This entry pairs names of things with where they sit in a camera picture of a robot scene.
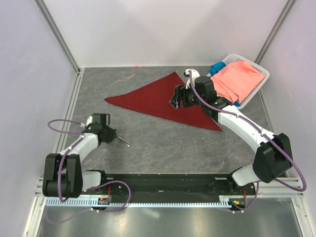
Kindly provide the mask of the silver metal fork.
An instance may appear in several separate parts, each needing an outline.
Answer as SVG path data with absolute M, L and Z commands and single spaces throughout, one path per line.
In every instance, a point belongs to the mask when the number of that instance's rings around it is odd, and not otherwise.
M 119 137 L 119 136 L 116 136 L 116 138 L 118 138 L 121 142 L 123 142 L 126 146 L 130 147 L 130 144 L 124 140 L 123 138 Z

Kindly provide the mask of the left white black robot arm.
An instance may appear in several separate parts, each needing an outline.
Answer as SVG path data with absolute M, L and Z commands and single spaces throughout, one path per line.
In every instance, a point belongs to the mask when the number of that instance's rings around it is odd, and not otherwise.
M 109 114 L 93 114 L 81 132 L 60 131 L 78 135 L 78 139 L 58 153 L 50 153 L 45 158 L 42 192 L 45 197 L 59 198 L 65 202 L 77 198 L 84 189 L 84 173 L 81 162 L 102 143 L 111 143 L 117 138 L 116 130 L 110 127 Z

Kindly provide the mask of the dark red cloth napkin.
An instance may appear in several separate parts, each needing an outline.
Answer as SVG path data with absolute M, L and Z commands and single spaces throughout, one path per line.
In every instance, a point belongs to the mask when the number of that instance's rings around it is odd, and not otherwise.
M 186 125 L 221 131 L 221 128 L 198 106 L 175 109 L 169 104 L 175 86 L 183 84 L 173 72 L 127 94 L 105 98 L 105 101 L 125 109 L 167 119 Z

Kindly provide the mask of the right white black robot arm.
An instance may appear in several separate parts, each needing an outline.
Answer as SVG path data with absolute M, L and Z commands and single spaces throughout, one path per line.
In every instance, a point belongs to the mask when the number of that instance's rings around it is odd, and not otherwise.
M 254 162 L 230 173 L 226 182 L 227 191 L 238 194 L 249 183 L 270 183 L 292 167 L 289 138 L 281 133 L 275 135 L 245 117 L 239 109 L 224 97 L 219 97 L 210 77 L 195 79 L 190 84 L 175 86 L 169 103 L 175 109 L 200 106 L 214 121 L 226 126 L 255 152 Z

